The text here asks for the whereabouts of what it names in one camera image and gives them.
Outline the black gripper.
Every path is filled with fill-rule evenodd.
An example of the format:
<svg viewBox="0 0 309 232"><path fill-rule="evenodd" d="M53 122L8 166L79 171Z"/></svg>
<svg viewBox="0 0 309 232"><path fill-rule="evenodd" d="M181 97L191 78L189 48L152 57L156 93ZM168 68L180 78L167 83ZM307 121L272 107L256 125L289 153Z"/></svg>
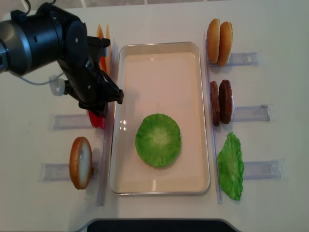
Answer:
<svg viewBox="0 0 309 232"><path fill-rule="evenodd" d="M110 44L104 38L73 37L66 40L63 57L57 60L67 77L64 93L75 98L80 108L101 117L107 117L109 102L122 104L124 98L123 90L99 66Z"/></svg>

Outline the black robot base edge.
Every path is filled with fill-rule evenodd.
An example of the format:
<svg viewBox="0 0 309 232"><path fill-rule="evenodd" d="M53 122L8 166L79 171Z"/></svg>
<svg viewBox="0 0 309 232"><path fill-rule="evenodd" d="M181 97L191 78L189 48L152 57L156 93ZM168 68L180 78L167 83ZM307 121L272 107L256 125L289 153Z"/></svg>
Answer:
<svg viewBox="0 0 309 232"><path fill-rule="evenodd" d="M113 219L97 220L88 232L234 232L225 222L201 219Z"/></svg>

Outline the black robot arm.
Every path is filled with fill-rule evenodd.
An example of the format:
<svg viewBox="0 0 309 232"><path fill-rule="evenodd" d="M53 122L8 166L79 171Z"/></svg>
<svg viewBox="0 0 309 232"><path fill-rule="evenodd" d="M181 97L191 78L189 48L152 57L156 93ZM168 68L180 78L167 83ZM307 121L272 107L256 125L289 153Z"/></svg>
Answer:
<svg viewBox="0 0 309 232"><path fill-rule="evenodd" d="M66 80L54 79L57 95L70 95L79 107L108 115L110 102L122 103L123 91L101 70L109 39L88 36L79 17L44 3L34 15L15 10L0 24L0 70L22 77L57 62Z"/></svg>

